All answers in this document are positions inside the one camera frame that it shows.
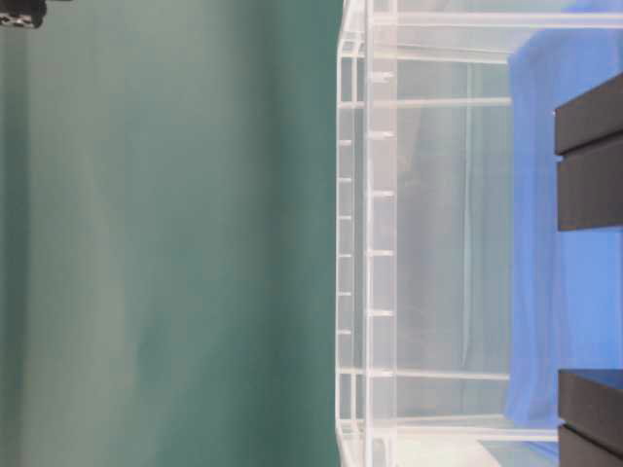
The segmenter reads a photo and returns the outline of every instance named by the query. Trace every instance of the transparent plastic container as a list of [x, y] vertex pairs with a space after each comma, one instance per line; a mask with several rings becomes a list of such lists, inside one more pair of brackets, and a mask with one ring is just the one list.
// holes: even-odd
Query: transparent plastic container
[[618, 338], [583, 331], [582, 310], [558, 304], [599, 305], [623, 336], [620, 287], [569, 286], [600, 255], [620, 283], [623, 242], [557, 232], [553, 111], [623, 72], [622, 28], [620, 1], [346, 0], [343, 465], [557, 465], [557, 369], [623, 359]]

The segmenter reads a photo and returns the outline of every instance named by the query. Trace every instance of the blue fabric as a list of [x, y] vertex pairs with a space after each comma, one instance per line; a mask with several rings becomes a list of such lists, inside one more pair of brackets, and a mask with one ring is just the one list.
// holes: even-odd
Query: blue fabric
[[[577, 12], [622, 12], [623, 0]], [[506, 414], [554, 428], [560, 368], [623, 366], [620, 230], [557, 233], [553, 110], [623, 71], [618, 30], [548, 30], [510, 58], [514, 101], [514, 269]]]

